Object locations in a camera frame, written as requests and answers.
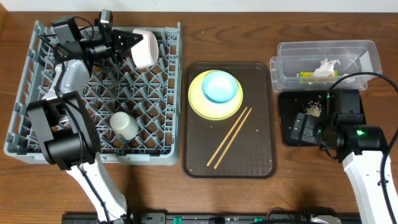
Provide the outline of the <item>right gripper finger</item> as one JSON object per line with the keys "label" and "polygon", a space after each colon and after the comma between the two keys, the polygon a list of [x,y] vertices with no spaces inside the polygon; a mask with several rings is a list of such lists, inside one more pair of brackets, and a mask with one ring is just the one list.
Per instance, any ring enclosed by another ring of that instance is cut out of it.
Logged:
{"label": "right gripper finger", "polygon": [[307,114],[298,113],[294,119],[294,124],[291,128],[290,137],[292,139],[301,140],[305,129]]}
{"label": "right gripper finger", "polygon": [[320,137],[318,136],[318,122],[319,117],[306,115],[305,125],[303,130],[303,141],[309,142],[315,145],[320,144]]}

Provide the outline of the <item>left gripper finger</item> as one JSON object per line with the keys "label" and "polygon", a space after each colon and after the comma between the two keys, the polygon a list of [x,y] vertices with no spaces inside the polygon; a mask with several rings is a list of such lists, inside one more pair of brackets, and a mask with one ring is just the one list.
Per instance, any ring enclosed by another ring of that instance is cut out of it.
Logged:
{"label": "left gripper finger", "polygon": [[142,40],[142,34],[113,29],[113,49],[116,53],[126,53]]}
{"label": "left gripper finger", "polygon": [[122,58],[119,62],[120,67],[132,67],[132,60],[129,57]]}

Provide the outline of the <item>rice and food scraps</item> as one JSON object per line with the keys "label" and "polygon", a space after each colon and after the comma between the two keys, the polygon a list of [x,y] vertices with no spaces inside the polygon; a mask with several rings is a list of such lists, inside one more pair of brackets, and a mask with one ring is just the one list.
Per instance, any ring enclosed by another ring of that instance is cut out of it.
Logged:
{"label": "rice and food scraps", "polygon": [[312,99],[309,102],[303,105],[303,112],[307,115],[311,115],[314,117],[319,117],[322,113],[322,98],[319,96],[318,98]]}

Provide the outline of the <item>white tissue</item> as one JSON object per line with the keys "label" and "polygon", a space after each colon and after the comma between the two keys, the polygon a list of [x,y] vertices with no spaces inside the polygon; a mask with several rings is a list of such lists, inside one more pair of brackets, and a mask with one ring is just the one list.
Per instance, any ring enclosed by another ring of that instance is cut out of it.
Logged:
{"label": "white tissue", "polygon": [[321,62],[319,68],[316,68],[313,72],[313,77],[334,77],[336,75],[336,70],[334,69],[335,64],[340,64],[339,60],[327,60],[324,59]]}

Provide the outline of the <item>green yellow snack wrapper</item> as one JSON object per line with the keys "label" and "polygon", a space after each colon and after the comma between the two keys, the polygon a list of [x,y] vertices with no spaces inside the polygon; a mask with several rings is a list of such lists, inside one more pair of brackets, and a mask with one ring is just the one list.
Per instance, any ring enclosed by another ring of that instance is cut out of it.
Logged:
{"label": "green yellow snack wrapper", "polygon": [[297,74],[298,82],[300,84],[326,84],[334,83],[338,80],[338,71],[328,75],[327,77],[313,77],[313,72],[300,72]]}

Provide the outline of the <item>white cup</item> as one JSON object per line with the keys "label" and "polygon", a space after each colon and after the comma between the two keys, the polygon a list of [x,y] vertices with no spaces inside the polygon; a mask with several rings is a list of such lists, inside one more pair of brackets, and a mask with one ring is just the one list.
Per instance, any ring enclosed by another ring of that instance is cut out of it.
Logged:
{"label": "white cup", "polygon": [[110,126],[116,134],[121,135],[126,140],[134,138],[139,131],[137,121],[122,111],[116,112],[111,116]]}

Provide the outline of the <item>light blue bowl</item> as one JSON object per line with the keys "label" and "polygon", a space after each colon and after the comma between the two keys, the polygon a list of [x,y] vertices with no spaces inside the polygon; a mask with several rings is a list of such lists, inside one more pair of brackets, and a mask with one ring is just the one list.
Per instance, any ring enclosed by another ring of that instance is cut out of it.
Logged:
{"label": "light blue bowl", "polygon": [[222,104],[235,97],[238,92],[238,82],[230,73],[217,70],[204,77],[201,89],[207,100]]}

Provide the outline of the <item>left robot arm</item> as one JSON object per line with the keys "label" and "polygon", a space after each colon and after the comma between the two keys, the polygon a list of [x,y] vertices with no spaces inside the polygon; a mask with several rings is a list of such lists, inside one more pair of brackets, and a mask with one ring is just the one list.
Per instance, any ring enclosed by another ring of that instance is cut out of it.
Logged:
{"label": "left robot arm", "polygon": [[111,180],[101,160],[100,136],[81,98],[99,61],[120,62],[142,34],[114,29],[112,17],[89,24],[84,38],[74,16],[52,22],[53,33],[39,39],[53,52],[54,79],[27,114],[45,160],[72,176],[97,213],[97,223],[133,223],[128,201]]}

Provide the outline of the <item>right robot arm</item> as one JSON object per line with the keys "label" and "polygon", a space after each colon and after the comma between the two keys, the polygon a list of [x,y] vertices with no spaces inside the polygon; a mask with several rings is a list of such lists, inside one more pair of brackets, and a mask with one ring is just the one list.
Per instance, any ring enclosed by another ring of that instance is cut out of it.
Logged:
{"label": "right robot arm", "polygon": [[383,130],[368,125],[358,90],[298,91],[318,116],[299,112],[292,139],[317,145],[343,165],[363,223],[397,223],[397,192]]}

